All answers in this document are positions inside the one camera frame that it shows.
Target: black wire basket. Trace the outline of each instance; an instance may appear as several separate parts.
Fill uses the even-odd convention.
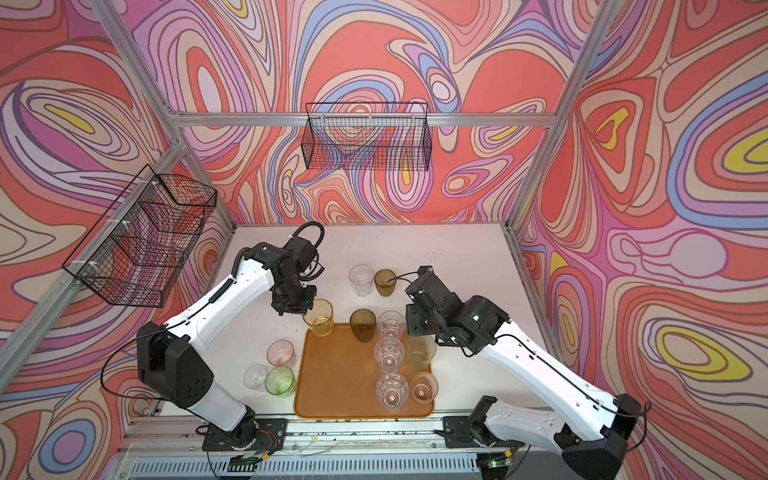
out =
[[[216,201],[212,187],[155,174],[79,270],[71,270],[69,258],[64,269],[111,305],[162,307]]]
[[[432,134],[423,102],[306,104],[307,170],[428,171]]]

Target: orange tray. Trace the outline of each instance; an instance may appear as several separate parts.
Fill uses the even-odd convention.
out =
[[[408,334],[401,340],[405,345]],[[397,410],[379,404],[376,383],[383,373],[373,358],[378,341],[376,332],[373,340],[361,343],[345,323],[334,325],[327,336],[307,330],[294,412],[303,419],[414,418],[432,413],[434,402],[419,403],[410,396]],[[416,371],[404,362],[398,373],[410,382]]]

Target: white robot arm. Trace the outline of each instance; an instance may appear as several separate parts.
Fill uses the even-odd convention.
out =
[[[319,228],[312,244],[299,234]],[[137,334],[139,380],[177,406],[208,420],[235,449],[247,449],[255,439],[254,413],[214,379],[201,356],[216,335],[259,295],[272,292],[272,307],[280,314],[306,313],[317,288],[303,282],[316,279],[317,247],[325,230],[317,222],[299,227],[282,248],[259,243],[242,249],[231,274],[194,305],[164,326],[147,323]]]
[[[417,274],[406,288],[414,302],[406,307],[411,336],[434,334],[438,345],[469,349],[506,369],[554,409],[523,409],[484,396],[468,418],[468,439],[479,445],[502,440],[536,445],[562,455],[585,478],[614,478],[647,409],[628,394],[613,396],[573,373],[490,300],[473,296],[462,302],[431,266],[421,266]]]

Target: white table surface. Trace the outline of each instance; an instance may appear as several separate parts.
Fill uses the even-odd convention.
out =
[[[238,227],[224,255],[217,283],[229,273],[240,248],[263,241],[281,247],[295,229]],[[316,230],[308,227],[302,237],[314,242]],[[348,278],[353,266],[365,263],[374,272],[389,268],[400,275],[415,271],[421,265],[432,265],[440,280],[463,301],[472,295],[485,296],[545,348],[502,229],[497,224],[326,227],[325,239],[318,250],[319,261],[326,269],[310,284],[317,285],[318,298],[333,304],[334,323],[348,323],[349,316],[359,308],[370,309],[376,315],[386,310],[405,315],[406,304],[411,303],[405,294],[406,282],[398,282],[396,291],[389,297],[380,296],[376,289],[367,297],[357,297]],[[292,414],[293,397],[275,397],[243,384],[243,374],[249,366],[269,365],[266,349],[277,339],[293,343],[297,356],[295,373],[301,363],[306,326],[301,316],[289,313],[278,316],[270,301],[271,293],[254,300],[219,334],[203,358],[219,384],[256,413]],[[467,359],[457,348],[439,347],[432,361],[432,373],[440,388],[435,411],[473,409],[483,395],[517,406],[546,406],[511,373],[486,359]],[[190,413],[165,402],[161,415]]]

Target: psychedelic patterned wall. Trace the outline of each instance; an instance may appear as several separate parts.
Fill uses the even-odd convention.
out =
[[[177,111],[303,111],[364,94],[553,111],[593,2],[116,2]]]
[[[178,111],[427,101],[437,112],[553,111],[592,2],[206,2],[123,14]],[[299,128],[186,130],[236,223],[505,220],[541,129],[433,129],[427,173],[305,172]]]
[[[767,118],[767,3],[630,1],[515,224],[566,363],[654,403],[630,478],[768,478]]]
[[[188,127],[235,223],[500,221],[540,127],[461,127],[428,172],[306,170],[296,127]]]
[[[167,149],[87,3],[0,6],[0,343],[127,182]],[[97,477],[148,404],[104,394],[98,370],[140,325],[199,298],[223,237],[212,218],[162,310],[80,292],[0,395],[0,479]],[[135,369],[130,350],[118,355],[108,385],[146,395]]]

